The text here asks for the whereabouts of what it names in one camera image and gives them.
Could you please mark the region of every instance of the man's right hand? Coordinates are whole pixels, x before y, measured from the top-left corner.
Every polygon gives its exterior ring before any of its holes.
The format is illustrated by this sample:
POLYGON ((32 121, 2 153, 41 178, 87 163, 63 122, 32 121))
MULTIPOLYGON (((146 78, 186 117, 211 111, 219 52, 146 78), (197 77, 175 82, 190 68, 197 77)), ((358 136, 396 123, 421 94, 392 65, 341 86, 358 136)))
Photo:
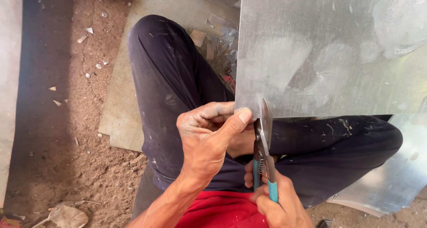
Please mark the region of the man's right hand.
MULTIPOLYGON (((252 161, 246 167, 245 185, 252 187, 253 165, 252 161)), ((267 222, 271 228, 313 228, 313 223, 310 216, 305 211, 299 200, 291 179, 281 175, 276 171, 276 182, 279 202, 275 203, 268 197, 267 176, 263 174, 262 181, 265 183, 260 186, 251 200, 256 202, 259 213, 267 217, 267 222)))

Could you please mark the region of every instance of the forearm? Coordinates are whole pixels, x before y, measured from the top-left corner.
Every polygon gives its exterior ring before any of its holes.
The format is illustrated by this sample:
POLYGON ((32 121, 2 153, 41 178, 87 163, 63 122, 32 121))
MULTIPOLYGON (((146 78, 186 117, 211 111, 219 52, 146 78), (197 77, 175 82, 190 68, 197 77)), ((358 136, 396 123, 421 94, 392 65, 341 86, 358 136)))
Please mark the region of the forearm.
POLYGON ((198 181, 186 175, 178 178, 127 228, 175 227, 185 211, 209 181, 198 181))

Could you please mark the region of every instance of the red shirt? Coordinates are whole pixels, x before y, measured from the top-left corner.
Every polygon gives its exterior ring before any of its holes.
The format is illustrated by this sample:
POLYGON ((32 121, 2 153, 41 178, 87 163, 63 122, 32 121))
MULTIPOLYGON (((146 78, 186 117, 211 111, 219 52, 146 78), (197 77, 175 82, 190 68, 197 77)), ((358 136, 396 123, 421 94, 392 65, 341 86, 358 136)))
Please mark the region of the red shirt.
POLYGON ((253 193, 203 191, 176 225, 188 227, 266 227, 269 225, 255 204, 249 201, 253 193))

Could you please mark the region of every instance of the hand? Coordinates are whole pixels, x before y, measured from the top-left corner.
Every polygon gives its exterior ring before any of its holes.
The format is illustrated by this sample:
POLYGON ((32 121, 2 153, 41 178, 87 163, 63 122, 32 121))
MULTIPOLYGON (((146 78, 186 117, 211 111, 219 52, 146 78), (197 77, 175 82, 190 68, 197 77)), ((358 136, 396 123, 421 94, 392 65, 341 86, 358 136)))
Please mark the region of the hand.
MULTIPOLYGON (((250 188, 254 185, 252 174, 252 161, 245 166, 245 186, 250 188)), ((313 228, 310 216, 305 211, 299 200, 291 179, 281 175, 276 171, 277 192, 279 203, 275 203, 268 197, 268 185, 266 173, 263 174, 262 181, 265 183, 260 186, 251 200, 256 202, 259 213, 267 217, 267 222, 271 228, 313 228)))
POLYGON ((184 150, 181 175, 207 185, 220 171, 230 140, 251 123, 249 109, 233 113, 234 102, 211 102, 178 116, 176 126, 184 150))

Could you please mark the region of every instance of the spring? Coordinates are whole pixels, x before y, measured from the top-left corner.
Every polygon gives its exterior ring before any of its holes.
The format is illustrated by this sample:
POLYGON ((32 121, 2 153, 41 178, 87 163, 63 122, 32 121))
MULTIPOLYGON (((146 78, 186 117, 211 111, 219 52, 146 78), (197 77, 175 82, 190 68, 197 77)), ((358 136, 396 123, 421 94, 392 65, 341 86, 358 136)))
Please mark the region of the spring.
POLYGON ((258 173, 262 175, 266 171, 267 171, 266 160, 260 156, 258 159, 258 173))

